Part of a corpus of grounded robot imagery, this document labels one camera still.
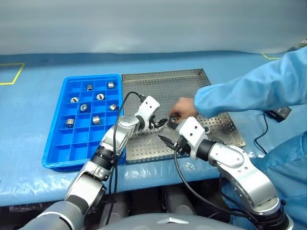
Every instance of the hand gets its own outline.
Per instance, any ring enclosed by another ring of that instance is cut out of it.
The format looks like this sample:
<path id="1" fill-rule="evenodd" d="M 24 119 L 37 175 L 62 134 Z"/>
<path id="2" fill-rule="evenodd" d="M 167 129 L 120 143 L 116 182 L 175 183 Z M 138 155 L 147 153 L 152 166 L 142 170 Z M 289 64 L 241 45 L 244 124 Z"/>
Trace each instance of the hand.
<path id="1" fill-rule="evenodd" d="M 176 116 L 177 123 L 190 116 L 197 116 L 198 112 L 194 107 L 194 99 L 182 97 L 176 105 L 169 110 L 168 116 Z"/>

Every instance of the black power adapter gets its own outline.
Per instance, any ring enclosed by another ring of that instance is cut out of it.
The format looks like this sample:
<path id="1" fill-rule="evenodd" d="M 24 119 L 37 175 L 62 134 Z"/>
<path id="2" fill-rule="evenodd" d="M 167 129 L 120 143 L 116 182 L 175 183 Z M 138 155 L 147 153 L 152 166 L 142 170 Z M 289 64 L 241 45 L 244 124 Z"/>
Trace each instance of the black power adapter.
<path id="1" fill-rule="evenodd" d="M 282 108 L 277 108 L 274 110 L 269 110 L 269 111 L 265 111 L 265 114 L 278 121 L 278 122 L 282 122 L 283 120 L 285 120 L 289 113 L 292 111 L 292 109 L 290 109 L 289 107 L 282 107 Z"/>

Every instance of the blue plastic tray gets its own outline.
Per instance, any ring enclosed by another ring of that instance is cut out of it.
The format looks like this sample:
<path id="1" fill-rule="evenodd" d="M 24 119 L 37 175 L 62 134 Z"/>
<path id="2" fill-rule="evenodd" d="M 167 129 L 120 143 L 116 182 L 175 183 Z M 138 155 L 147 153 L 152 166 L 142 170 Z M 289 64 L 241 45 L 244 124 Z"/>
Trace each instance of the blue plastic tray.
<path id="1" fill-rule="evenodd" d="M 108 89 L 109 81 L 115 84 L 114 89 Z M 87 91 L 88 84 L 93 85 L 92 91 Z M 104 100 L 96 99 L 99 93 L 105 95 Z M 71 103 L 72 97 L 78 97 L 79 101 Z M 82 104 L 90 106 L 85 113 L 80 111 Z M 80 169 L 92 157 L 106 131 L 116 122 L 118 111 L 109 109 L 112 104 L 122 104 L 122 82 L 118 74 L 66 78 L 47 139 L 43 166 L 55 171 Z M 92 122 L 93 116 L 97 115 L 101 120 L 100 125 Z M 69 118 L 74 119 L 74 126 L 71 128 L 65 127 Z M 119 163 L 125 157 L 124 152 Z"/>

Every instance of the white wall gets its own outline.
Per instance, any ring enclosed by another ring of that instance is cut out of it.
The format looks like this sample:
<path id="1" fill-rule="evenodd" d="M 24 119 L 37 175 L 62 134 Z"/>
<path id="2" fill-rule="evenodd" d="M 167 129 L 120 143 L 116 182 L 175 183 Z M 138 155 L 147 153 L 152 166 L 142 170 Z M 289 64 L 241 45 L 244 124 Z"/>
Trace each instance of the white wall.
<path id="1" fill-rule="evenodd" d="M 4 0 L 0 54 L 238 50 L 307 37 L 307 0 Z"/>

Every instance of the perforated metal tray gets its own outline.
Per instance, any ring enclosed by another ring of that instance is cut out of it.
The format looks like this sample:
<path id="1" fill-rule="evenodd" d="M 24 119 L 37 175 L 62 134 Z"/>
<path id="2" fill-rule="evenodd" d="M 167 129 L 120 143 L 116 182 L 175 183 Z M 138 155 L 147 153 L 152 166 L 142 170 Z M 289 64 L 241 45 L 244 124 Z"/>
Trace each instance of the perforated metal tray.
<path id="1" fill-rule="evenodd" d="M 166 118 L 169 109 L 174 106 L 180 97 L 194 97 L 196 91 L 206 85 L 211 85 L 203 69 L 190 69 L 180 71 L 124 74 L 123 94 L 136 91 L 150 95 L 160 103 L 156 120 Z M 132 96 L 126 101 L 124 110 L 126 115 L 134 114 L 140 105 L 139 100 Z M 210 127 L 208 137 L 219 138 L 226 144 L 238 147 L 245 146 L 245 141 L 237 131 L 228 113 L 223 113 L 211 119 L 197 117 L 202 125 Z M 168 159 L 173 156 L 173 151 L 166 147 L 158 135 L 165 136 L 173 141 L 178 139 L 178 134 L 168 128 L 150 130 L 133 136 L 126 146 L 127 163 L 155 161 Z"/>

